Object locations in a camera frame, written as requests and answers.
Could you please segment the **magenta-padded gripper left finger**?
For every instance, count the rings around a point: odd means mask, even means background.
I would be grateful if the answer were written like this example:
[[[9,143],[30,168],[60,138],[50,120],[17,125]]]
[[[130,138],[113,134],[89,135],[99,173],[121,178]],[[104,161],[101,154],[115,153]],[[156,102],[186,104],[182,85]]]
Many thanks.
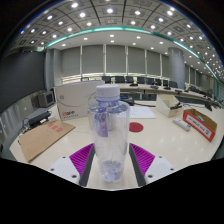
[[[89,144],[70,156],[59,158],[48,171],[67,181],[85,187],[88,183],[94,154],[94,144]]]

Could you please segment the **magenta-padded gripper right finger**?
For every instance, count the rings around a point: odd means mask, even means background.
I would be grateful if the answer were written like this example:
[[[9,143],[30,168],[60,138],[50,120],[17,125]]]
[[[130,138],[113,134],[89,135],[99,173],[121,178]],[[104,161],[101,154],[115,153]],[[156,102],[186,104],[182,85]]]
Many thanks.
[[[129,144],[129,154],[139,187],[175,172],[175,168],[165,157],[155,156],[133,143]]]

